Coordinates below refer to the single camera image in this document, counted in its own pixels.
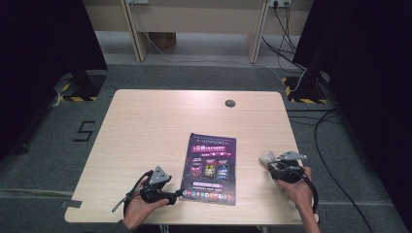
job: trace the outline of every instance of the cardboard box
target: cardboard box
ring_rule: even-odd
[[[149,32],[149,38],[162,51],[176,46],[175,32]]]

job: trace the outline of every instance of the yellow and black tape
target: yellow and black tape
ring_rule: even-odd
[[[73,101],[73,102],[84,102],[84,101],[96,101],[97,97],[79,97],[79,96],[60,96],[60,101]]]
[[[303,104],[325,104],[326,99],[324,98],[302,98],[302,96],[296,97],[295,92],[291,91],[291,88],[288,84],[288,78],[282,78],[282,82],[285,85],[286,95],[288,96],[288,100],[293,103],[303,103]]]
[[[60,101],[85,102],[96,101],[97,99],[97,96],[76,96],[76,94],[70,94],[70,92],[76,93],[76,90],[76,85],[71,85],[71,82],[68,82],[61,90]]]

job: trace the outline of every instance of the hand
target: hand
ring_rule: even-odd
[[[304,167],[304,172],[308,176],[309,180],[312,181],[312,171],[309,167]],[[275,183],[288,193],[289,198],[294,202],[296,208],[299,211],[306,210],[307,208],[312,208],[312,190],[304,180],[300,180],[297,183],[286,183],[284,181],[278,180]]]
[[[141,181],[138,187],[142,186],[144,181],[145,180]],[[133,196],[133,199],[127,206],[123,220],[124,225],[133,232],[136,231],[137,226],[144,222],[153,211],[169,203],[168,199],[162,199],[154,203],[146,203],[140,197],[139,192],[135,192]]]

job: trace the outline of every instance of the hazard stripe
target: hazard stripe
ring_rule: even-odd
[[[295,96],[293,96],[293,91],[291,91],[289,87],[288,78],[286,77],[282,78],[282,82],[286,86],[285,92],[286,92],[286,96],[288,97],[289,101],[293,103],[305,103],[305,104],[326,104],[326,99],[310,99],[310,98],[296,99]]]
[[[85,102],[96,101],[97,97],[61,96],[60,101]]]
[[[326,100],[323,99],[293,99],[291,102],[294,103],[304,103],[304,104],[325,104]]]
[[[313,102],[310,99],[300,99],[300,101],[302,101],[303,103],[306,103],[306,104],[315,104],[315,102]]]
[[[69,83],[67,83],[65,86],[63,86],[63,89],[61,90],[61,92],[67,90],[67,89],[69,88],[70,84],[71,84],[71,83],[69,82]]]

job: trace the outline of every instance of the magazine cover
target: magazine cover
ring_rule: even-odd
[[[192,133],[182,178],[182,198],[234,206],[235,165],[235,138]]]

